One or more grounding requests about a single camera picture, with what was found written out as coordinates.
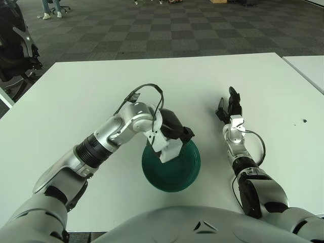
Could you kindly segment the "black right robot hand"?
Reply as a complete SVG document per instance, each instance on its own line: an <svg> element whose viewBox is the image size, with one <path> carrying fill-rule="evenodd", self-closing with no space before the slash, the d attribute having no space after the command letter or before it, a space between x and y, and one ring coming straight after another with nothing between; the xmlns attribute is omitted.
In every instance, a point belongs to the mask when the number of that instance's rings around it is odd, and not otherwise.
<svg viewBox="0 0 324 243"><path fill-rule="evenodd" d="M215 111L218 119L224 124L230 124L230 118L233 115L242 115L242 107L240 105L240 94L232 87L229 87L229 99L227 111L224 109L224 98L221 98L218 104L218 109Z"/></svg>

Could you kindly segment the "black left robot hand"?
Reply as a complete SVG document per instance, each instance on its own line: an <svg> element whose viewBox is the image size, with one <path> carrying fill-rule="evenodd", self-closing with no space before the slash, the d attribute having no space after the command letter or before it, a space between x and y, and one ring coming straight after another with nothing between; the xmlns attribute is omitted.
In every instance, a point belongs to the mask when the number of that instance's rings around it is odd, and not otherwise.
<svg viewBox="0 0 324 243"><path fill-rule="evenodd" d="M161 109L160 113L163 119L160 130L166 138L173 140L180 139L183 144L186 144L195 136L191 128L181 124L173 111Z"/></svg>

